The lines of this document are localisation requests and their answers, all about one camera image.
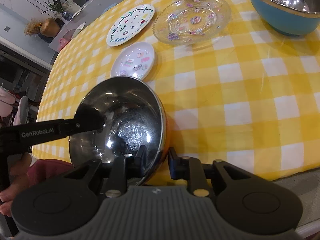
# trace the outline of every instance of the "maroon clothing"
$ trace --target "maroon clothing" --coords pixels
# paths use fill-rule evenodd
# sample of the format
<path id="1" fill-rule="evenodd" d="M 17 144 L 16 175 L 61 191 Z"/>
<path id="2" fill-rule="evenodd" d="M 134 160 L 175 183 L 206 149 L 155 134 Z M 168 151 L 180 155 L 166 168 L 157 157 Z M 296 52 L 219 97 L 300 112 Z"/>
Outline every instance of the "maroon clothing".
<path id="1" fill-rule="evenodd" d="M 60 160 L 37 160 L 28 170 L 30 186 L 72 169 L 72 164 Z"/>

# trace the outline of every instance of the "tablecloth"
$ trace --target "tablecloth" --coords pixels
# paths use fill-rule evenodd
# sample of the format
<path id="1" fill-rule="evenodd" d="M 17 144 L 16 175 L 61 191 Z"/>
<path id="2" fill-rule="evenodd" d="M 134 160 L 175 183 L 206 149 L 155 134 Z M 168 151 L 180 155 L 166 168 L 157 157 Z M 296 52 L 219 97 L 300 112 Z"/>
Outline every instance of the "tablecloth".
<path id="1" fill-rule="evenodd" d="M 173 120 L 177 153 L 203 163 L 223 159 L 266 179 L 320 166 L 320 28 L 304 37 L 277 33 L 250 0 L 225 0 L 232 20 L 217 37 L 189 46 L 159 42 L 157 15 L 177 0 L 124 0 L 86 27 L 58 55 L 37 121 L 72 118 L 88 91 L 109 78 L 120 52 L 153 45 L 145 82 Z M 106 36 L 123 13 L 152 4 L 156 14 L 133 39 L 109 47 Z M 33 147 L 37 158 L 70 161 L 68 139 Z M 167 165 L 154 184 L 171 183 Z"/>

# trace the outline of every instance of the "brown vase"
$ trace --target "brown vase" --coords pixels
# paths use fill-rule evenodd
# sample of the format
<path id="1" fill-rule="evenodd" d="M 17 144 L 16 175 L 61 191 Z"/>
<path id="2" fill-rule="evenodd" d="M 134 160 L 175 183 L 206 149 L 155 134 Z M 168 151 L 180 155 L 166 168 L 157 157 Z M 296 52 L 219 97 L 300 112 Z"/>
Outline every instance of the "brown vase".
<path id="1" fill-rule="evenodd" d="M 40 27 L 40 33 L 46 37 L 55 37 L 59 31 L 60 27 L 53 18 L 46 19 Z"/>

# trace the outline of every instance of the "transparent plate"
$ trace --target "transparent plate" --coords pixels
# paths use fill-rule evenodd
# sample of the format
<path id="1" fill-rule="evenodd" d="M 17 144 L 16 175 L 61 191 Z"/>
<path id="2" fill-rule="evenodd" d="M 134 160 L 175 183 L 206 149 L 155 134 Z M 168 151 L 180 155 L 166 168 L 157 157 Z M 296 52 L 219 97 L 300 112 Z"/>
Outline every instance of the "transparent plate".
<path id="1" fill-rule="evenodd" d="M 167 44 L 193 44 L 212 39 L 230 18 L 224 0 L 178 0 L 157 17 L 153 34 Z"/>

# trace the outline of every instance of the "hand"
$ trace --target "hand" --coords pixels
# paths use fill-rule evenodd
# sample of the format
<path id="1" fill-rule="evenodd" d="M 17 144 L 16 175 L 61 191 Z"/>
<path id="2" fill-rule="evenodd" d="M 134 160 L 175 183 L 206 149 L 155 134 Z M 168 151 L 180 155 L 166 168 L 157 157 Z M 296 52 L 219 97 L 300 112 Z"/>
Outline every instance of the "hand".
<path id="1" fill-rule="evenodd" d="M 31 155 L 29 153 L 23 154 L 21 160 L 17 161 L 10 168 L 10 175 L 16 176 L 10 187 L 0 192 L 0 199 L 4 202 L 0 206 L 0 213 L 11 217 L 11 205 L 16 195 L 29 187 L 29 178 L 27 171 L 31 164 Z"/>

